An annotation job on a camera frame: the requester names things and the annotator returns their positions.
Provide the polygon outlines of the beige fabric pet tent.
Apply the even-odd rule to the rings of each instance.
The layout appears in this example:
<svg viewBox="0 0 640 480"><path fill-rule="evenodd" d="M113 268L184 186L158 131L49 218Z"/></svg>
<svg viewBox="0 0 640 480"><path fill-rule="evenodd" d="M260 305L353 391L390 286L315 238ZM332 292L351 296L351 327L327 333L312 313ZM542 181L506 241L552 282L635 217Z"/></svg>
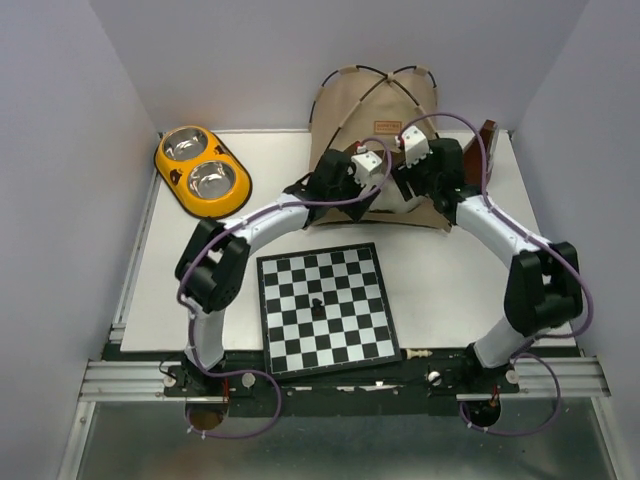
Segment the beige fabric pet tent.
<svg viewBox="0 0 640 480"><path fill-rule="evenodd" d="M384 141L393 164L400 164L403 157L395 144L396 135L415 118L436 112L437 102L437 82L424 66L384 72L357 64L332 72L321 83L310 111L309 168L315 168L326 149L351 154L355 143L368 137ZM449 222L430 200L404 200L393 179L385 182L361 221L450 230Z"/></svg>

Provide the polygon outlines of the black tent pole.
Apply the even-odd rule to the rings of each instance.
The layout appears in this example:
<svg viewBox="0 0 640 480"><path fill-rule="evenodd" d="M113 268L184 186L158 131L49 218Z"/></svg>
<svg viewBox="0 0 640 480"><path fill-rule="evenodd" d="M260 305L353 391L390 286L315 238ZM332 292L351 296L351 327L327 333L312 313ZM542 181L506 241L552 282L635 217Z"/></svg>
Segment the black tent pole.
<svg viewBox="0 0 640 480"><path fill-rule="evenodd" d="M437 86L427 68L409 65L384 72L350 65L339 73L358 101L348 119L360 122L367 133L397 134L410 120L437 109Z"/></svg>
<svg viewBox="0 0 640 480"><path fill-rule="evenodd" d="M348 119L355 112L358 101L354 94L348 93L346 82L340 79L341 69L332 72L321 83L313 101L309 116L311 146L320 152L327 148L342 150L364 137L389 139L399 134L367 133L360 122Z"/></svg>

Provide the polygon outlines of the steel pet bowl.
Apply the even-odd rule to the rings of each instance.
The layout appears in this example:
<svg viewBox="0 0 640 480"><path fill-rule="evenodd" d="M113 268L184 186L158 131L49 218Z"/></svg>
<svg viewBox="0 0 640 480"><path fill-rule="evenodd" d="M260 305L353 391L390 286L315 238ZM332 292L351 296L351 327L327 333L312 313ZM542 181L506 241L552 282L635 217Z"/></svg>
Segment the steel pet bowl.
<svg viewBox="0 0 640 480"><path fill-rule="evenodd" d="M182 162L202 154L208 143L208 135L202 128L184 126L167 132L160 150L167 158Z"/></svg>

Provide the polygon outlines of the white fluffy cushion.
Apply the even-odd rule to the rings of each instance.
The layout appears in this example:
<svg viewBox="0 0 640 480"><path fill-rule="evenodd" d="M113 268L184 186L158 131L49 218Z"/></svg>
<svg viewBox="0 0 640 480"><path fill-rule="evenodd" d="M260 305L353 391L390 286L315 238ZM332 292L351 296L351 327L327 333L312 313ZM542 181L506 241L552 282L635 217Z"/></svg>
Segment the white fluffy cushion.
<svg viewBox="0 0 640 480"><path fill-rule="evenodd" d="M374 213L404 214L413 211L426 200L423 196L405 200L395 183L385 184L369 206Z"/></svg>

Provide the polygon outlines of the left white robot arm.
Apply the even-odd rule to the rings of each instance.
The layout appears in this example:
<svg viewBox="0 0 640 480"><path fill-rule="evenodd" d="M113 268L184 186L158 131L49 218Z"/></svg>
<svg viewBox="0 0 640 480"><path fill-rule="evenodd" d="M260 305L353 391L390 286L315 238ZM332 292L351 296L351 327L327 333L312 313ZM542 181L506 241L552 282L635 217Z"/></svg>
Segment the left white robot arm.
<svg viewBox="0 0 640 480"><path fill-rule="evenodd" d="M187 382L201 395L214 393L224 376L222 330L226 308L240 292L251 255L274 240L307 228L331 209L358 221L390 176L392 155L356 148L352 156L328 149L315 169L253 213L198 223L175 268L177 302L188 311Z"/></svg>

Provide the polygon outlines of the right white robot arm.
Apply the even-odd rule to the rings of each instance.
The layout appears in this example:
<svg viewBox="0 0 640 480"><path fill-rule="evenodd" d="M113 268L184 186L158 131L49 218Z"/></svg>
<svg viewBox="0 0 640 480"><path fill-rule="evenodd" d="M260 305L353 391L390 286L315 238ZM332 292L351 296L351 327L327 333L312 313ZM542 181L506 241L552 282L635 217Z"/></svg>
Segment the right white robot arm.
<svg viewBox="0 0 640 480"><path fill-rule="evenodd" d="M458 141L409 133L396 144L404 160L392 176L401 194L429 198L451 225L473 235L508 269L504 314L467 347L459 370L467 389L483 391L496 380L496 369L537 336L581 315L577 251L568 242L552 243L526 230L485 199L479 186L466 183Z"/></svg>

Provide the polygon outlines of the black chess piece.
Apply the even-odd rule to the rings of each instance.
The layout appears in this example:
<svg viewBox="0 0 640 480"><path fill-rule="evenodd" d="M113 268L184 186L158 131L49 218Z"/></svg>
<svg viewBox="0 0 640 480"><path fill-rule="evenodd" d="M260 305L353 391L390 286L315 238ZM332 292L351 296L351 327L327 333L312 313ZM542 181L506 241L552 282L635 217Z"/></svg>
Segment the black chess piece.
<svg viewBox="0 0 640 480"><path fill-rule="evenodd" d="M311 315L313 319L320 319L325 316L325 307L321 299L313 298L311 301Z"/></svg>

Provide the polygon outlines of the yellow double bowl holder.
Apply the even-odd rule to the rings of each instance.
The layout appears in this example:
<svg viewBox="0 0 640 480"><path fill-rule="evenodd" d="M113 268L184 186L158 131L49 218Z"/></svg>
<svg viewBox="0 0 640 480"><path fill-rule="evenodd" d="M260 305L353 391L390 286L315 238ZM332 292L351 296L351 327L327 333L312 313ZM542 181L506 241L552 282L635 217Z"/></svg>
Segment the yellow double bowl holder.
<svg viewBox="0 0 640 480"><path fill-rule="evenodd" d="M195 217L228 217L251 197L248 170L216 134L201 126L165 133L154 162L178 202Z"/></svg>

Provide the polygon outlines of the black white chessboard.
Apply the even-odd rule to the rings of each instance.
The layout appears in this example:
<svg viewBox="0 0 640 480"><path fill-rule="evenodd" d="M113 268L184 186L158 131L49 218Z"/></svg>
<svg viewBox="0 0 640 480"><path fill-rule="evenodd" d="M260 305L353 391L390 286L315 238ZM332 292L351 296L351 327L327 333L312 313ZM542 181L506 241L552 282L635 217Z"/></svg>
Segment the black white chessboard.
<svg viewBox="0 0 640 480"><path fill-rule="evenodd" d="M277 380L395 363L401 359L372 242L257 259L267 372ZM325 316L313 319L311 301Z"/></svg>

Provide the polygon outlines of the white chess piece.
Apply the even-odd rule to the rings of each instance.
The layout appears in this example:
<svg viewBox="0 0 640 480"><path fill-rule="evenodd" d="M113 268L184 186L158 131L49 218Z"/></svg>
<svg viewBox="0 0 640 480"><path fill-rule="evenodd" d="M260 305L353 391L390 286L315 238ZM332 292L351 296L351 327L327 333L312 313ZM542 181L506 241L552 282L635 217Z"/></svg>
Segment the white chess piece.
<svg viewBox="0 0 640 480"><path fill-rule="evenodd" d="M433 354L431 350L428 349L409 349L405 350L406 359L411 360L414 358L428 358Z"/></svg>

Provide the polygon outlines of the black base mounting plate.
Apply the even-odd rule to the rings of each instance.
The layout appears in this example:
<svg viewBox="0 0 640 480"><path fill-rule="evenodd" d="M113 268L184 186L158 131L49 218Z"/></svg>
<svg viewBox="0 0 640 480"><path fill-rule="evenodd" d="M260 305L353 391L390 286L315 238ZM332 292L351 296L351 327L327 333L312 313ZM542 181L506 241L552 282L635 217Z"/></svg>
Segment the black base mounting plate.
<svg viewBox="0 0 640 480"><path fill-rule="evenodd" d="M501 367L476 380L462 373L461 349L432 349L428 358L353 370L277 380L274 384L243 371L264 369L258 351L230 351L217 371L220 379L204 375L186 360L169 365L164 394L189 406L219 408L232 417L347 417L427 414L454 416L468 399L486 406L515 394L515 372Z"/></svg>

